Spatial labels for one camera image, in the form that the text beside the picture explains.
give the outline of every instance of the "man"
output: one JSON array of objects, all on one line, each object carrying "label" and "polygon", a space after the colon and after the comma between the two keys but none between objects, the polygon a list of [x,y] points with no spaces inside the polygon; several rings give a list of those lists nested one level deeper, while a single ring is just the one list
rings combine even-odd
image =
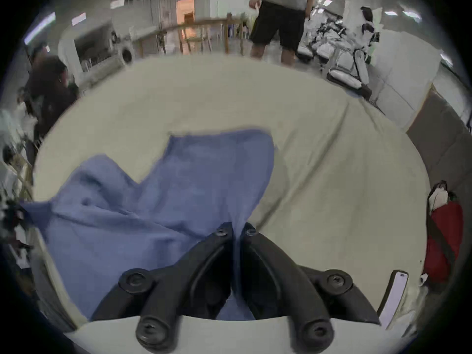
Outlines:
[{"label": "man", "polygon": [[48,55],[44,45],[36,47],[31,58],[32,69],[26,89],[33,101],[43,97],[41,112],[36,111],[36,131],[43,137],[77,99],[77,86],[73,83],[67,86],[67,67],[58,56]]},{"label": "man", "polygon": [[298,43],[302,39],[305,18],[309,18],[314,0],[251,0],[249,6],[260,6],[252,30],[251,57],[261,59],[265,47],[270,43],[277,30],[280,35],[282,64],[291,66]]}]

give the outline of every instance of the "strap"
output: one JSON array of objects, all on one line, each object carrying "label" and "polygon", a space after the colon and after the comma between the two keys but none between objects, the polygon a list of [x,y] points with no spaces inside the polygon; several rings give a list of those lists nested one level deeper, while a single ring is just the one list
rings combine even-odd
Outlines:
[{"label": "strap", "polygon": [[451,245],[446,241],[441,230],[436,225],[433,218],[428,214],[426,218],[426,232],[441,248],[441,251],[444,253],[444,256],[449,263],[451,270],[456,261],[456,254],[451,248]]},{"label": "strap", "polygon": [[433,220],[433,218],[429,214],[429,197],[431,197],[434,190],[436,190],[436,188],[438,187],[443,187],[444,190],[447,191],[447,182],[446,181],[438,182],[437,184],[433,186],[433,188],[429,192],[428,199],[426,201],[426,232],[428,233],[428,236],[430,236],[440,246],[441,251],[443,252],[445,256],[445,259],[449,263],[452,270],[454,263],[456,262],[456,254],[452,250],[451,245],[449,245],[449,243],[446,241],[441,230],[436,225],[436,222]]}]

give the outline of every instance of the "red backpack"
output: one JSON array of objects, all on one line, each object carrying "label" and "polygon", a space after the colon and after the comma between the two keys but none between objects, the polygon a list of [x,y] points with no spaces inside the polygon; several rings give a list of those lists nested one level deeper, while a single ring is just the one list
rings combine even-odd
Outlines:
[{"label": "red backpack", "polygon": [[429,197],[437,187],[447,191],[447,183],[441,181],[434,185],[428,195],[426,217],[428,241],[423,273],[428,274],[430,286],[443,285],[449,279],[459,254],[464,225],[462,207],[451,192],[448,193],[448,203],[429,214]]}]

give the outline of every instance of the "phone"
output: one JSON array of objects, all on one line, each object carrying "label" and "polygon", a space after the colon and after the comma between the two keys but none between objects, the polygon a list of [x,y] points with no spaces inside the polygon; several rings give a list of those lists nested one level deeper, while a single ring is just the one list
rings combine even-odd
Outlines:
[{"label": "phone", "polygon": [[387,329],[392,322],[405,292],[407,281],[408,273],[406,271],[394,270],[392,272],[385,295],[377,311],[382,328]]}]

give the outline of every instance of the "blue towel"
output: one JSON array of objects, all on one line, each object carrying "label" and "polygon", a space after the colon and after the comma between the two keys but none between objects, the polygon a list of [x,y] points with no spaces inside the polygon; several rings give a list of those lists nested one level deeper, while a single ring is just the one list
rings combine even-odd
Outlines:
[{"label": "blue towel", "polygon": [[[272,138],[261,130],[172,136],[140,184],[98,155],[48,202],[23,208],[43,234],[71,300],[90,318],[124,271],[172,265],[226,221],[239,237],[273,162]],[[251,319],[235,300],[232,295],[223,318]]]}]

